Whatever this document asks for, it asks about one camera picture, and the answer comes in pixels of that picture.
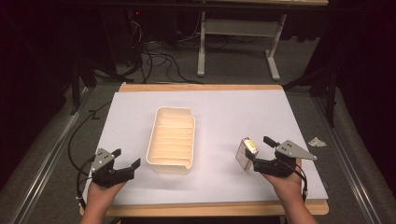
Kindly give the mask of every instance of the plastic tray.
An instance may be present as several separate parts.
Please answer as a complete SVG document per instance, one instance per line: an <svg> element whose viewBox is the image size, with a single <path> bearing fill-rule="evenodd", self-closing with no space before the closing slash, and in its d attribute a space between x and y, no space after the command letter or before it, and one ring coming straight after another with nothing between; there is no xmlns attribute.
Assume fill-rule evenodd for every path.
<svg viewBox="0 0 396 224"><path fill-rule="evenodd" d="M186 174L192 167L195 118L189 108L160 107L147 161L159 173Z"/></svg>

